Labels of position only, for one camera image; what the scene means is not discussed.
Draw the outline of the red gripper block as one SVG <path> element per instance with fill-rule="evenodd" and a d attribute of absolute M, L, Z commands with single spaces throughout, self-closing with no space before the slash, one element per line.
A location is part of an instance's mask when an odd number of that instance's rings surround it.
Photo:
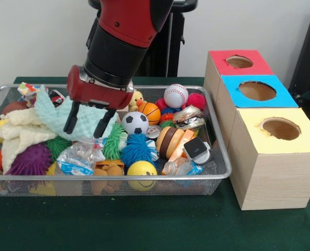
<path fill-rule="evenodd" d="M 74 65 L 67 77 L 66 90 L 69 98 L 73 100 L 63 129 L 67 134 L 71 134 L 76 126 L 79 102 L 87 105 L 94 104 L 111 108 L 107 109 L 94 130 L 94 138 L 99 139 L 104 134 L 116 110 L 124 109 L 130 103 L 134 93 L 134 85 L 130 81 L 124 88 L 112 87 L 87 75 L 82 66 Z"/>

